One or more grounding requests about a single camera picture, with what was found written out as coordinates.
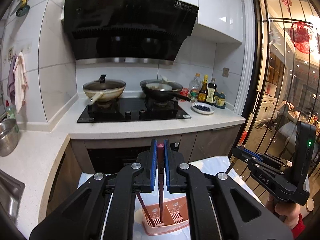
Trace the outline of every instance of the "black glass cooktop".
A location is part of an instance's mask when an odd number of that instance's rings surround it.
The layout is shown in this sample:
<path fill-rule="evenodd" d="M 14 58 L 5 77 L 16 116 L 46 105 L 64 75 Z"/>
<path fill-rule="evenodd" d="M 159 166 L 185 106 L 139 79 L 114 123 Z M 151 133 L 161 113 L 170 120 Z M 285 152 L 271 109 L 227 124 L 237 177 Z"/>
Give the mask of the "black glass cooktop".
<path fill-rule="evenodd" d="M 177 101 L 157 102 L 151 98 L 118 98 L 86 106 L 77 123 L 132 122 L 191 118 Z"/>

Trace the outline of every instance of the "sink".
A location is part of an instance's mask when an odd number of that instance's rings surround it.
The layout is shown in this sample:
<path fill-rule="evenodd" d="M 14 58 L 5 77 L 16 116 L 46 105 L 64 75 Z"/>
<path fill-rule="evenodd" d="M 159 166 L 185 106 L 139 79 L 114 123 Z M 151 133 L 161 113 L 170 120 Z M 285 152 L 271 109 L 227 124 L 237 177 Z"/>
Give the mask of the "sink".
<path fill-rule="evenodd" d="M 16 225 L 25 184 L 0 170 L 0 205 Z"/>

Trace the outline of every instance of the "hand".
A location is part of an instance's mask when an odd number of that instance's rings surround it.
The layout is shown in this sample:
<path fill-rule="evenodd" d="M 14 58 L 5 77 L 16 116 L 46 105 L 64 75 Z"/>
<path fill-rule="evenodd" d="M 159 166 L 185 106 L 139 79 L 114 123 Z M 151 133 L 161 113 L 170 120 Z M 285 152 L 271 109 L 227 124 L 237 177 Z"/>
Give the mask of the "hand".
<path fill-rule="evenodd" d="M 294 229 L 299 222 L 300 205 L 297 203 L 279 202 L 274 206 L 273 196 L 269 194 L 266 208 L 272 213 L 276 211 L 281 216 L 286 216 L 284 223 L 290 228 Z"/>

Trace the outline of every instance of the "white plate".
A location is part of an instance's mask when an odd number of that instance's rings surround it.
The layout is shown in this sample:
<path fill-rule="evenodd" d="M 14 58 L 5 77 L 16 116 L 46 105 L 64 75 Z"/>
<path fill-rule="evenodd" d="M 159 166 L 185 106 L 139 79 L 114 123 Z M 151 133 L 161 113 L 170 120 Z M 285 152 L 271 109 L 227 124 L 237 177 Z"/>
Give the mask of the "white plate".
<path fill-rule="evenodd" d="M 197 108 L 194 108 L 194 106 L 206 106 L 208 108 L 210 108 L 210 112 L 207 112 L 207 111 L 202 111 L 202 110 L 199 110 Z M 209 105 L 209 104 L 206 104 L 206 103 L 201 103 L 201 102 L 194 102 L 192 103 L 191 105 L 191 109 L 197 113 L 200 113 L 200 114 L 213 114 L 214 113 L 214 108 L 213 106 Z"/>

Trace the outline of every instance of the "screw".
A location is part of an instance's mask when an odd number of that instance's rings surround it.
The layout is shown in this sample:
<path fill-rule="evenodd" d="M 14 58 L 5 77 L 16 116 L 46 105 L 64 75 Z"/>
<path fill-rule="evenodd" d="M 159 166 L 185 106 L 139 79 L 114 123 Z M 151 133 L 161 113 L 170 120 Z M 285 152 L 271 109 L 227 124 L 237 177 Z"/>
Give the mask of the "screw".
<path fill-rule="evenodd" d="M 226 180 L 228 178 L 228 175 L 225 174 L 224 172 L 220 172 L 218 173 L 218 179 L 221 179 L 221 180 Z"/>
<path fill-rule="evenodd" d="M 101 179 L 103 179 L 103 173 L 98 172 L 98 173 L 94 174 L 93 178 L 95 180 L 101 180 Z"/>
<path fill-rule="evenodd" d="M 140 163 L 132 163 L 131 164 L 131 168 L 137 170 L 141 168 L 141 164 Z"/>
<path fill-rule="evenodd" d="M 182 169 L 182 170 L 187 170 L 187 169 L 189 169 L 189 164 L 188 163 L 181 163 L 180 165 L 179 165 L 179 167 L 180 167 L 180 169 Z"/>

